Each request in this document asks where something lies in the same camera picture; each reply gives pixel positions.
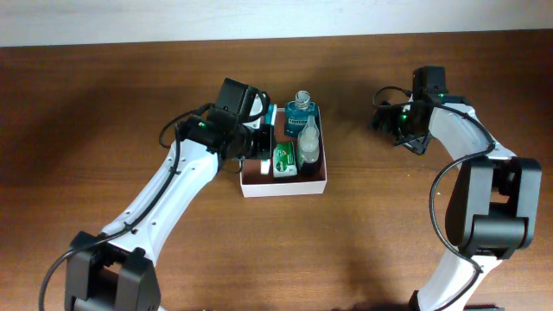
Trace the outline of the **green toothpaste box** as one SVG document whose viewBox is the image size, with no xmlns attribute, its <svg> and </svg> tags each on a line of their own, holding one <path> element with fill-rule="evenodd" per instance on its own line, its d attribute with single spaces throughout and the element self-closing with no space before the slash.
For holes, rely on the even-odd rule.
<svg viewBox="0 0 553 311">
<path fill-rule="evenodd" d="M 260 173 L 267 175 L 270 172 L 270 164 L 275 148 L 275 122 L 277 117 L 277 105 L 270 104 L 268 112 L 264 115 L 264 138 L 265 146 L 263 147 L 264 159 L 260 162 Z"/>
</svg>

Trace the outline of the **green white soap packet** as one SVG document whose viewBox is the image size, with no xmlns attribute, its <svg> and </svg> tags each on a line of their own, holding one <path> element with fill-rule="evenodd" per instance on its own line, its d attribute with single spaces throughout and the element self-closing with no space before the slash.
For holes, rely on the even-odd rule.
<svg viewBox="0 0 553 311">
<path fill-rule="evenodd" d="M 277 144 L 273 152 L 272 165 L 275 178 L 297 175 L 296 149 L 292 142 Z"/>
</svg>

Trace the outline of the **blue mouthwash bottle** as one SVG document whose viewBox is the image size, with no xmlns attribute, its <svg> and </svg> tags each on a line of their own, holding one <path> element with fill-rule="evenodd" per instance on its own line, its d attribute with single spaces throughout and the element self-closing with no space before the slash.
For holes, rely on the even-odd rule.
<svg viewBox="0 0 553 311">
<path fill-rule="evenodd" d="M 311 100 L 309 92 L 298 91 L 295 99 L 284 107 L 284 134 L 296 138 L 310 116 L 318 118 L 319 107 Z"/>
</svg>

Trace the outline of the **clear pump soap bottle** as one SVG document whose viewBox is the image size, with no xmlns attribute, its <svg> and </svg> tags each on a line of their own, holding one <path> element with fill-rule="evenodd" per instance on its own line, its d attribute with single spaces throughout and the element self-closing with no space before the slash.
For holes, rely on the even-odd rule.
<svg viewBox="0 0 553 311">
<path fill-rule="evenodd" d="M 312 176 L 319 171 L 320 131 L 314 116 L 309 116 L 297 137 L 297 164 L 302 175 Z"/>
</svg>

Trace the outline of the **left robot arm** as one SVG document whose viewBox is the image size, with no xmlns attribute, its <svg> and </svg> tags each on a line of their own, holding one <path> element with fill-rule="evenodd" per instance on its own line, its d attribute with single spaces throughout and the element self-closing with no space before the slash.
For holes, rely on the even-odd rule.
<svg viewBox="0 0 553 311">
<path fill-rule="evenodd" d="M 169 123 L 175 140 L 163 164 L 134 201 L 99 235 L 80 232 L 70 244 L 66 310 L 161 309 L 156 263 L 187 207 L 229 160 L 264 160 L 274 127 L 261 123 L 270 97 L 225 79 L 215 103 Z"/>
</svg>

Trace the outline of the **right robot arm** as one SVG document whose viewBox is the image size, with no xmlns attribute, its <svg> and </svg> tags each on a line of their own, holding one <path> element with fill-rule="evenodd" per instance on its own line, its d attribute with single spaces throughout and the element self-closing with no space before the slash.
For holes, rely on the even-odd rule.
<svg viewBox="0 0 553 311">
<path fill-rule="evenodd" d="M 452 161 L 429 190 L 431 225 L 446 251 L 408 307 L 464 310 L 484 278 L 533 241 L 542 169 L 499 143 L 466 97 L 449 93 L 444 67 L 419 67 L 412 78 L 407 101 L 376 105 L 371 127 L 420 156 L 435 139 Z"/>
</svg>

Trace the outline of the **white cardboard box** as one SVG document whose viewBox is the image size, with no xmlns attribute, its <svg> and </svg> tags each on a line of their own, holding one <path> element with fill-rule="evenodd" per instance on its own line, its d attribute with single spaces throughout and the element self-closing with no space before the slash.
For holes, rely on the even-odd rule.
<svg viewBox="0 0 553 311">
<path fill-rule="evenodd" d="M 299 171 L 296 176 L 275 178 L 272 167 L 267 175 L 262 175 L 260 160 L 245 160 L 239 174 L 244 197 L 322 194 L 324 192 L 327 185 L 327 164 L 321 118 L 318 117 L 315 122 L 320 132 L 319 170 L 311 175 L 305 175 Z"/>
</svg>

